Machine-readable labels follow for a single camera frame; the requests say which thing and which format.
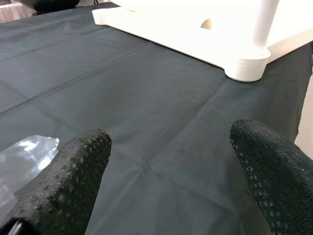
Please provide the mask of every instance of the floor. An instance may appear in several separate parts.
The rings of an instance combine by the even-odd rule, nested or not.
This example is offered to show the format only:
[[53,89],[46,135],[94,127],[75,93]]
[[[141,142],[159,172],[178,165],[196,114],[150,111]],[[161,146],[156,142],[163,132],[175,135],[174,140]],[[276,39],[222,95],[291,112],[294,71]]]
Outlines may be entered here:
[[313,159],[313,75],[311,76],[307,94],[304,100],[299,134],[295,143]]

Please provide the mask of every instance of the plastic wrap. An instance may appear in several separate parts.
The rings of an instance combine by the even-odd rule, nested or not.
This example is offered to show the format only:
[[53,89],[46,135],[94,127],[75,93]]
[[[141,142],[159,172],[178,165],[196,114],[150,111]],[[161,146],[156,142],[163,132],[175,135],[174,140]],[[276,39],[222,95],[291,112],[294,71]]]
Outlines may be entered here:
[[0,152],[0,223],[17,202],[14,193],[49,165],[58,153],[59,142],[29,136]]

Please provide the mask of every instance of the white plastic base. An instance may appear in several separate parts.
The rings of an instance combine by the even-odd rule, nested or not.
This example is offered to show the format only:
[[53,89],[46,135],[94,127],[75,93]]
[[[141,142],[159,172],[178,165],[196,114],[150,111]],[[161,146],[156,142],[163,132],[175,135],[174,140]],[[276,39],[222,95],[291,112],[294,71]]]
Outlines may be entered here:
[[233,5],[217,5],[220,1],[209,1],[209,8],[159,7],[158,11],[156,6],[130,6],[128,2],[128,8],[92,13],[97,25],[117,28],[221,67],[228,77],[243,82],[259,80],[268,63],[313,41],[313,14],[305,12],[303,5],[296,15],[289,14],[283,4],[277,8],[279,0],[241,0],[235,10]]

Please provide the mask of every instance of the black object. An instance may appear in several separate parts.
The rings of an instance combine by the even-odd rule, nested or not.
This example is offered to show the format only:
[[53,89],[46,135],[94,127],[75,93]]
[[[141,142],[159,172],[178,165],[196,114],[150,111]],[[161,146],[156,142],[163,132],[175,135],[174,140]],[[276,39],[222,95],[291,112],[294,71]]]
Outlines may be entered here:
[[27,186],[0,234],[20,221],[19,235],[83,235],[110,151],[111,139],[99,129],[66,144]]
[[95,126],[109,132],[114,148],[86,235],[270,234],[229,129],[248,117],[294,140],[311,45],[268,64],[260,81],[240,83],[96,26],[91,11],[112,6],[0,24],[0,149],[34,133],[62,146]]
[[255,120],[235,122],[230,140],[273,234],[312,235],[313,161]]
[[47,13],[74,8],[79,0],[19,0],[19,2],[39,13]]

